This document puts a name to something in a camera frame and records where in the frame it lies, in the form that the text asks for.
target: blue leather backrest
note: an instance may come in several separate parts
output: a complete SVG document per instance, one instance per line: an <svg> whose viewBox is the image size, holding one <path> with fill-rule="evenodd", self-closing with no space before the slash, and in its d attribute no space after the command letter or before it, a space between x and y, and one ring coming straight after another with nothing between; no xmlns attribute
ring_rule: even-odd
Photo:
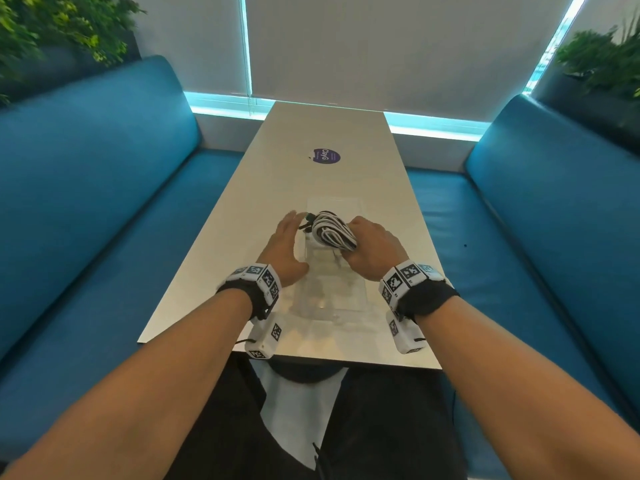
<svg viewBox="0 0 640 480"><path fill-rule="evenodd" d="M0 112L0 358L199 140L163 57Z"/></svg>
<svg viewBox="0 0 640 480"><path fill-rule="evenodd" d="M640 158L517 96L467 170L640 410Z"/></svg>

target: pants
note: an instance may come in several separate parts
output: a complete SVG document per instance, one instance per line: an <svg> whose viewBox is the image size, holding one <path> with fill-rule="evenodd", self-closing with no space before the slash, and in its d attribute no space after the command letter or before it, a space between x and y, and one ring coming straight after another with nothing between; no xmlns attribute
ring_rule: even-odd
<svg viewBox="0 0 640 480"><path fill-rule="evenodd" d="M242 360L229 359L165 480L466 480L441 372L350 368L314 471L264 426Z"/></svg>

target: floor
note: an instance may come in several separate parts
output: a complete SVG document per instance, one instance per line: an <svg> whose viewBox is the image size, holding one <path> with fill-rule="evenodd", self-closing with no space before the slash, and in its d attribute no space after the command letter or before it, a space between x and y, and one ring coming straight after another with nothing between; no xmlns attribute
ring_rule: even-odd
<svg viewBox="0 0 640 480"><path fill-rule="evenodd" d="M318 384L307 385L283 379L266 362L252 360L252 366L267 392L261 414L267 429L295 459L316 468L312 443L322 444L347 369Z"/></svg>

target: planter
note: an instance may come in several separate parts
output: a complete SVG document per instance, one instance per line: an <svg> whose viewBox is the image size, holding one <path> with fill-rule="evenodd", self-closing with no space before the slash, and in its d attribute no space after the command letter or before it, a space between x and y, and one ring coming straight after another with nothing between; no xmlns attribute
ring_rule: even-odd
<svg viewBox="0 0 640 480"><path fill-rule="evenodd" d="M598 89L586 92L580 79L558 69L534 96L540 103L640 156L640 101Z"/></svg>
<svg viewBox="0 0 640 480"><path fill-rule="evenodd" d="M127 53L122 57L123 63L140 60L140 51L133 32L124 32L122 39L127 44ZM91 54L69 47L44 47L42 53L41 59L22 62L22 80L0 81L0 94L9 96L12 104L117 67L107 67L94 61Z"/></svg>

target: round purple sticker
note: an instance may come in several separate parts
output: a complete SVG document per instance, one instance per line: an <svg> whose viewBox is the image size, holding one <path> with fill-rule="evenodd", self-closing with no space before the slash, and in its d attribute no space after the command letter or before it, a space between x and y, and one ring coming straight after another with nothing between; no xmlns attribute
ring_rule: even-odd
<svg viewBox="0 0 640 480"><path fill-rule="evenodd" d="M313 159L316 163L336 163L340 161L340 154L326 148L317 148L314 150Z"/></svg>

